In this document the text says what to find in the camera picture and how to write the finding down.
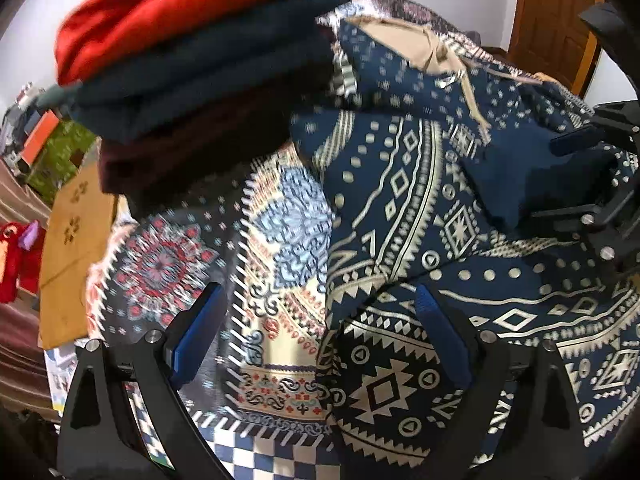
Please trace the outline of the navy patterned hoodie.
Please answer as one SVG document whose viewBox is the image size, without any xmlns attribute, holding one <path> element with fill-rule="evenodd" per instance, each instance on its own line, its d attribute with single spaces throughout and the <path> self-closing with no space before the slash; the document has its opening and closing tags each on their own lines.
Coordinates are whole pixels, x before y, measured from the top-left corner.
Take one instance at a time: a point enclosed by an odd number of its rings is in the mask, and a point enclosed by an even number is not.
<svg viewBox="0 0 640 480">
<path fill-rule="evenodd" d="M 424 285 L 476 330 L 545 339 L 573 387 L 590 478 L 637 444 L 639 284 L 584 234 L 530 222 L 636 172 L 612 146 L 555 156 L 588 122 L 551 84 L 474 61 L 430 64 L 427 28 L 354 16 L 338 52 L 346 99 L 301 110 L 291 134 L 334 214 L 320 401 L 359 466 L 416 468 L 454 418 L 446 376 L 410 295 Z"/>
</svg>

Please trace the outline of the striped maroon curtain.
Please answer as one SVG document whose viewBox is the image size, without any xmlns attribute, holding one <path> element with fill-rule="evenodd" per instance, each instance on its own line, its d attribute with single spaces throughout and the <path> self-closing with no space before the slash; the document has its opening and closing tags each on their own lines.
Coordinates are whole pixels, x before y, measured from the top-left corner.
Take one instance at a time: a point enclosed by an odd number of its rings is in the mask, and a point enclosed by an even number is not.
<svg viewBox="0 0 640 480">
<path fill-rule="evenodd" d="M 18 184 L 8 166 L 1 166 L 1 222 L 48 224 L 50 208 L 35 192 Z M 29 410 L 58 420 L 50 397 L 43 351 L 38 346 L 37 296 L 18 293 L 1 306 L 1 403 L 10 411 Z"/>
</svg>

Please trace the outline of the patchwork patterned bedspread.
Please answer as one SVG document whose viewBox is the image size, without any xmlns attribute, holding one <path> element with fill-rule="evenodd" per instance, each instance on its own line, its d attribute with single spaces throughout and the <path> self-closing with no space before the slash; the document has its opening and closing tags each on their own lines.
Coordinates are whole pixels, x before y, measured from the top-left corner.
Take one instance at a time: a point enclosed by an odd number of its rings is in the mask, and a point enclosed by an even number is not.
<svg viewBox="0 0 640 480">
<path fill-rule="evenodd" d="M 227 479 L 414 479 L 414 468 L 357 465 L 323 419 L 314 374 L 332 217 L 285 143 L 201 182 L 181 207 L 114 229 L 94 270 L 90 340 L 110 346 L 166 330 L 207 284 L 224 289 L 224 320 L 178 395 Z M 126 393 L 150 457 L 169 465 L 138 385 Z M 474 466 L 494 456 L 515 393 L 504 385 Z"/>
</svg>

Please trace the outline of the brown wooden door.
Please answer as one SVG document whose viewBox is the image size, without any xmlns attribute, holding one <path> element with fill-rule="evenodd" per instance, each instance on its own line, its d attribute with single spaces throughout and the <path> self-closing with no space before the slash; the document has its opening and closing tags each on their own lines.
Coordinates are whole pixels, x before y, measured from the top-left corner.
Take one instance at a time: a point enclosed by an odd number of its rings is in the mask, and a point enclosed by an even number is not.
<svg viewBox="0 0 640 480">
<path fill-rule="evenodd" d="M 600 48 L 579 14 L 602 1 L 516 0 L 508 60 L 583 96 Z"/>
</svg>

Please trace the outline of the red plush toy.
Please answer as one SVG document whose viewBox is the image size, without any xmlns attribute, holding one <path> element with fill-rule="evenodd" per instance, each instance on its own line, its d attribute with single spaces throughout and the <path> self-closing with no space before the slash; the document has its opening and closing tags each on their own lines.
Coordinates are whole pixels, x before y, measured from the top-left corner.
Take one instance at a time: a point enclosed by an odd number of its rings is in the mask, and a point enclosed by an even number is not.
<svg viewBox="0 0 640 480">
<path fill-rule="evenodd" d="M 18 290 L 38 292 L 46 230 L 38 220 L 9 222 L 1 227 L 1 302 L 10 304 Z"/>
</svg>

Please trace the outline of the maroon folded garment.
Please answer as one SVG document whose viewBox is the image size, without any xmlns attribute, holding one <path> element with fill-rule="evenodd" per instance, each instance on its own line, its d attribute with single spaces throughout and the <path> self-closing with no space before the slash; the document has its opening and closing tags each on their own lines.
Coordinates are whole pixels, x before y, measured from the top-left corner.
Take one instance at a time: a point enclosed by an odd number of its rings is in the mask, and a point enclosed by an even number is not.
<svg viewBox="0 0 640 480">
<path fill-rule="evenodd" d="M 129 200 L 140 218 L 171 204 L 196 182 L 225 174 L 285 144 L 290 111 L 278 106 L 210 110 L 129 145 L 104 139 L 99 177 L 105 194 Z"/>
</svg>

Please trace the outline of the green patterned cloth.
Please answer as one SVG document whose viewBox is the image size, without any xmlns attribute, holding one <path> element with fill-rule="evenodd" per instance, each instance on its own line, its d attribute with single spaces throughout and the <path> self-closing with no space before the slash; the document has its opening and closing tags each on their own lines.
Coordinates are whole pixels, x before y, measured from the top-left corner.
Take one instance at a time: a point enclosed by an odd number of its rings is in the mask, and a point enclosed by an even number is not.
<svg viewBox="0 0 640 480">
<path fill-rule="evenodd" d="M 52 206 L 60 188 L 76 176 L 96 135 L 74 122 L 63 120 L 53 130 L 35 159 L 26 184 L 47 206 Z"/>
</svg>

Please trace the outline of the orange box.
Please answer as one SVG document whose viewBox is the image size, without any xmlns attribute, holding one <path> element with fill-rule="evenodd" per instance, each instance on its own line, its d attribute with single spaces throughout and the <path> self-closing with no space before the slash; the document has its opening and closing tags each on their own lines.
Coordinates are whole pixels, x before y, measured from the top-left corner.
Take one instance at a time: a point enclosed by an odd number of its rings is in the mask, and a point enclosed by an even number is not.
<svg viewBox="0 0 640 480">
<path fill-rule="evenodd" d="M 52 112 L 52 110 L 47 110 L 42 115 L 24 144 L 24 150 L 21 154 L 22 162 L 27 166 L 32 166 L 42 150 L 43 145 L 46 144 L 49 136 L 59 123 L 58 115 Z"/>
</svg>

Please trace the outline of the dark teal folded garment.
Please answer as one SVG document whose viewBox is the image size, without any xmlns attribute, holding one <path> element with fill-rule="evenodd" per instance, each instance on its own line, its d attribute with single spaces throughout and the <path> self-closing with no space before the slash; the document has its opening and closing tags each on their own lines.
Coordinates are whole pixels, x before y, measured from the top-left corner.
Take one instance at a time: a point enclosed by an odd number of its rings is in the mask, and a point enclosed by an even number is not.
<svg viewBox="0 0 640 480">
<path fill-rule="evenodd" d="M 103 139 L 128 144 L 235 92 L 332 61 L 316 19 L 349 0 L 274 0 L 161 44 L 85 82 L 52 86 L 40 110 L 62 107 Z"/>
</svg>

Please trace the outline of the red folded garment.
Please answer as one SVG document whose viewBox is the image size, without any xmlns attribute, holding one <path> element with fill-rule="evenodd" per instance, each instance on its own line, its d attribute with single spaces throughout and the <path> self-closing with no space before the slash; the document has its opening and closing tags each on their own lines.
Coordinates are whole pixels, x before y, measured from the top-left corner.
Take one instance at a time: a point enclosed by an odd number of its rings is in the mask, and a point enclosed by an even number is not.
<svg viewBox="0 0 640 480">
<path fill-rule="evenodd" d="M 61 86 L 85 81 L 172 37 L 267 0 L 85 0 L 55 40 Z"/>
</svg>

